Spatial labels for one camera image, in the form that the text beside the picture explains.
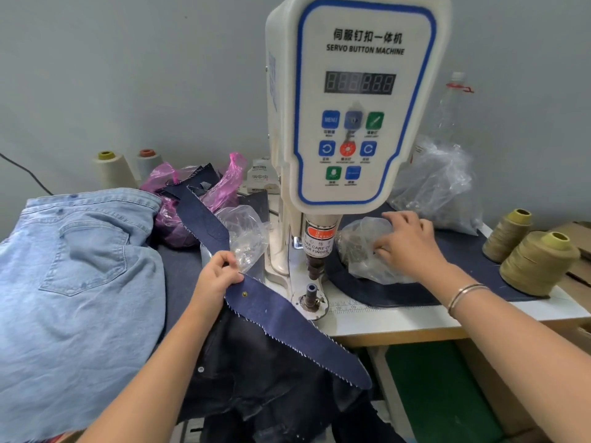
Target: white thread spool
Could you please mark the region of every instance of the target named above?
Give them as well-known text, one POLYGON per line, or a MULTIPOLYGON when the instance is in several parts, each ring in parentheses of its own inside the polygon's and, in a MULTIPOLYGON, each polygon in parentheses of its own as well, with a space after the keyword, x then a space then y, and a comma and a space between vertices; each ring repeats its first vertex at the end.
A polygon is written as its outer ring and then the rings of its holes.
POLYGON ((142 182, 145 182, 156 166, 164 163, 162 156, 154 149, 140 150, 135 160, 139 172, 139 178, 142 182))
POLYGON ((111 150, 99 152, 92 159, 100 176, 103 188, 137 188, 134 175, 121 154, 111 150))

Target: plastic bag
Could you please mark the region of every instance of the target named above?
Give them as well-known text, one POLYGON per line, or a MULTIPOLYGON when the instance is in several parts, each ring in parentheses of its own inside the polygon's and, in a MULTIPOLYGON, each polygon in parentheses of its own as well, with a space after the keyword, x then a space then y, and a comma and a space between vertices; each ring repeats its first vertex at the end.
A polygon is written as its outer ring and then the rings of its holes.
POLYGON ((351 275, 383 285, 414 283, 412 278, 391 269, 373 251, 376 239, 391 232, 392 224, 388 220, 364 217, 351 222, 337 233, 335 240, 340 260, 348 267, 351 275))
POLYGON ((263 223, 250 205, 222 208, 216 217, 230 232, 230 249, 240 272, 247 272, 269 246, 269 223, 263 223))
POLYGON ((238 152, 230 154, 230 165, 222 179, 201 196, 203 204, 209 211, 216 212, 220 208, 238 205, 238 188, 242 185, 242 172, 247 167, 247 159, 238 152))
POLYGON ((437 147, 430 138, 420 136, 411 162, 401 165, 388 204, 398 211, 415 211, 436 229, 476 236, 482 227, 482 206, 472 158, 459 145, 437 147))
MULTIPOLYGON (((162 163, 156 166, 148 179, 140 186, 141 190, 157 194, 160 188, 174 185, 188 178, 198 166, 187 166, 181 170, 175 170, 170 163, 162 163)), ((177 216, 177 201, 166 196, 160 196, 162 206, 154 220, 154 228, 163 234, 164 241, 171 247, 190 247, 198 244, 194 237, 183 226, 181 219, 177 216)))

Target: blue button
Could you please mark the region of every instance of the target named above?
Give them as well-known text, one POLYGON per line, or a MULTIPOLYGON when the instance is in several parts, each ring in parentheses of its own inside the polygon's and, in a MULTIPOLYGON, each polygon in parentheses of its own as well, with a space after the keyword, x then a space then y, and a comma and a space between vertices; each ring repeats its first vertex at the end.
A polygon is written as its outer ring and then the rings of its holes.
POLYGON ((321 141, 318 148, 318 155, 321 157, 332 157, 335 154, 335 148, 336 143, 334 141, 321 141))
POLYGON ((344 115, 344 128, 347 130, 357 130, 361 127, 361 119, 364 113, 362 111, 351 110, 344 115))
POLYGON ((344 178, 347 180, 357 180, 361 175, 361 166, 348 166, 344 178))
POLYGON ((361 143, 359 155, 362 157, 373 157, 373 154, 375 154, 375 148, 377 146, 377 141, 364 141, 363 143, 361 143))
POLYGON ((323 129, 336 129, 339 126, 340 111, 338 110, 325 110, 322 114, 322 128, 323 129))

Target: red button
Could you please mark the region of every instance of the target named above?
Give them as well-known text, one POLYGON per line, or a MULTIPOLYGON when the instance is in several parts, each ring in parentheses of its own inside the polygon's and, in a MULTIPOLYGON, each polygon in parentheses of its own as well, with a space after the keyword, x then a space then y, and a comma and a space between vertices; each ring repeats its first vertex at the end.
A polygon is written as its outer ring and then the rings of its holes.
POLYGON ((355 153, 355 142, 353 141, 345 141, 341 146, 340 146, 340 153, 341 155, 345 156, 345 157, 350 157, 355 153))

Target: plastic bottle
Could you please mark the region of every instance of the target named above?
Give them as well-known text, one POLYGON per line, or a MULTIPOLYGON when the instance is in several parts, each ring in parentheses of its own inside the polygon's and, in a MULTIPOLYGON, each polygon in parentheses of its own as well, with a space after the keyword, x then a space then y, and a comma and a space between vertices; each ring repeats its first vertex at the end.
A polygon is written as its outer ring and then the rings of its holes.
POLYGON ((436 145, 454 143, 457 139, 457 111, 465 81, 466 73, 456 71, 452 73, 452 79, 447 83, 446 91, 443 93, 427 129, 427 135, 436 145))

